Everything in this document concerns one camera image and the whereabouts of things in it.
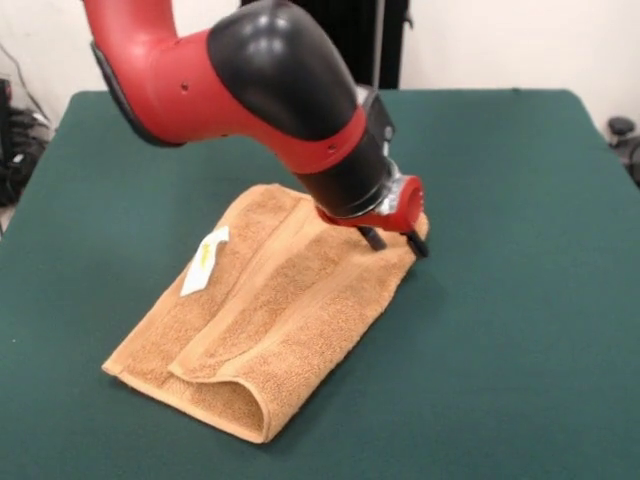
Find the black cable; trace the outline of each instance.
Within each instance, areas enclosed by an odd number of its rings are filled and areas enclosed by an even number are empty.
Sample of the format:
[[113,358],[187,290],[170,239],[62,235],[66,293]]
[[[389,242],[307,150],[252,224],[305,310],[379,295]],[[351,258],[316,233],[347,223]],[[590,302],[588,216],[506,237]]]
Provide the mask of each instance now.
[[20,83],[22,84],[22,88],[24,89],[25,93],[27,94],[27,97],[29,97],[29,100],[31,101],[31,103],[33,104],[34,107],[36,107],[36,109],[38,110],[38,112],[40,113],[40,115],[42,115],[42,117],[49,123],[51,124],[51,120],[49,119],[49,117],[47,116],[47,114],[44,112],[44,109],[42,108],[42,106],[40,105],[40,103],[35,99],[35,97],[31,94],[31,92],[29,91],[29,88],[27,87],[27,82],[24,79],[24,75],[22,73],[22,68],[20,67],[20,62],[18,62],[18,60],[16,59],[16,57],[14,57],[13,55],[11,55],[11,53],[7,50],[7,48],[2,44],[2,42],[0,42],[0,51],[2,51],[2,53],[4,53],[4,55],[9,59],[9,61],[11,63],[13,63],[13,66],[15,67],[16,71],[18,72],[18,79],[20,80]]

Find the black curtain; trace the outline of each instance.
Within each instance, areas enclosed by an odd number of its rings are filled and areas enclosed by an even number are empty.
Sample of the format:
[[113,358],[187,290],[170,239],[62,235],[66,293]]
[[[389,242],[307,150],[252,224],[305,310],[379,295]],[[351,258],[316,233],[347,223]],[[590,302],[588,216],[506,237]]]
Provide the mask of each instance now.
[[[242,0],[241,5],[256,0]],[[372,85],[375,55],[375,0],[292,0],[327,32],[357,83]],[[386,0],[380,59],[380,88],[398,88],[402,38],[409,0]]]

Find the folded towel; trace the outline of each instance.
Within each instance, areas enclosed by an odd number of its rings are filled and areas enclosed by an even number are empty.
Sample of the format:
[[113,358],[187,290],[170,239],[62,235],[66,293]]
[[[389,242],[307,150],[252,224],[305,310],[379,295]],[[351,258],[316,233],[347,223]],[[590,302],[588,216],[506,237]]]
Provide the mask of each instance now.
[[[134,389],[254,443],[271,440],[391,302],[415,262],[382,232],[372,251],[355,229],[317,216],[279,185],[240,195],[216,229],[204,289],[181,296],[191,264],[103,365]],[[418,231],[427,234],[422,216]]]

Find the white wall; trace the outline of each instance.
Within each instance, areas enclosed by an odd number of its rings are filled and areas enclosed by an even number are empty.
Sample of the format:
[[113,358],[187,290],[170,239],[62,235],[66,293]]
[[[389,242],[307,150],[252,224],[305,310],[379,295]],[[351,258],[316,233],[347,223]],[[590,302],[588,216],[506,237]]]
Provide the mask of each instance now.
[[[238,3],[174,0],[178,30]],[[640,123],[637,0],[412,0],[412,15],[402,88],[569,88],[598,128],[614,114]],[[0,0],[0,41],[54,122],[74,92],[104,88],[89,40],[80,0]],[[2,72],[15,73],[0,54]]]

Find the green table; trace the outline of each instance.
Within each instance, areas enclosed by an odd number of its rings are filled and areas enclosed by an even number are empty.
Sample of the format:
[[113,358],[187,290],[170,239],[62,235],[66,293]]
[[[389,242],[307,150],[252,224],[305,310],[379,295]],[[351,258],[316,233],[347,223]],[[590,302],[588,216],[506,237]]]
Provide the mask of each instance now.
[[640,196],[564,91],[385,92],[432,258],[273,443],[100,366],[227,205],[292,177],[75,96],[0,243],[0,478],[640,478]]

